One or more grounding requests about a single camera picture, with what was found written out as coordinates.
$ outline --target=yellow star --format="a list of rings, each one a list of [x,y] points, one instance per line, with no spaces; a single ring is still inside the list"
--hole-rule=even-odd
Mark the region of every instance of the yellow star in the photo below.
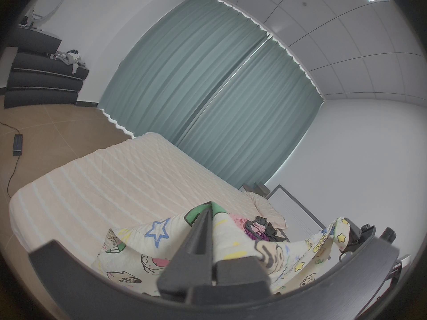
[[[305,262],[298,263],[298,264],[296,265],[296,267],[295,267],[295,271],[301,270],[301,269],[302,269],[302,267],[304,266],[304,263],[305,263]]]
[[[337,238],[338,238],[339,243],[344,243],[347,236],[345,236],[343,233],[341,233],[337,236]]]

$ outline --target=pillow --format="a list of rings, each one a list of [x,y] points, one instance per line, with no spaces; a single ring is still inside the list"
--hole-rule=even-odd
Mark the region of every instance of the pillow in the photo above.
[[[256,209],[260,215],[267,218],[267,221],[271,222],[272,226],[276,229],[286,229],[286,221],[283,216],[270,205],[269,201],[260,195],[253,192],[243,192],[247,195],[254,203]]]

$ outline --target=tiled floor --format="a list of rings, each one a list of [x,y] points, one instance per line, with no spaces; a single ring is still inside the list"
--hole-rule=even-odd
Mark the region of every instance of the tiled floor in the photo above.
[[[0,96],[0,121],[24,135],[23,154],[9,186],[11,196],[54,168],[129,138],[96,108],[53,104],[3,110],[3,96]],[[0,248],[11,269],[32,294],[57,318],[64,318],[36,277],[25,249],[10,227],[10,198],[6,189],[17,159],[12,156],[15,134],[0,125]]]

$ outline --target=star print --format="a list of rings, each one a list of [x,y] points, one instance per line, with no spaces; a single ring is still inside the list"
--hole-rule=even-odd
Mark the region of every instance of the star print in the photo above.
[[[344,243],[347,236],[345,236],[343,233],[341,233],[337,236],[337,238],[338,238],[339,243]]]
[[[166,224],[168,224],[169,220],[170,218],[165,219],[164,221],[153,221],[153,227],[145,234],[145,237],[153,237],[156,248],[159,247],[159,242],[162,238],[169,238],[169,235],[166,232]]]
[[[305,262],[298,263],[298,264],[295,266],[295,271],[301,270],[301,269],[302,269],[302,267],[304,266],[304,263],[305,263]]]

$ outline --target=bed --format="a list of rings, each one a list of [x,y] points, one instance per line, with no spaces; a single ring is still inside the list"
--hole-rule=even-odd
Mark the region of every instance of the bed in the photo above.
[[[256,200],[156,133],[54,169],[21,188],[9,208],[12,230],[28,252],[56,239],[90,266],[109,228],[164,219],[207,201],[249,219],[277,216],[274,209],[260,213]]]

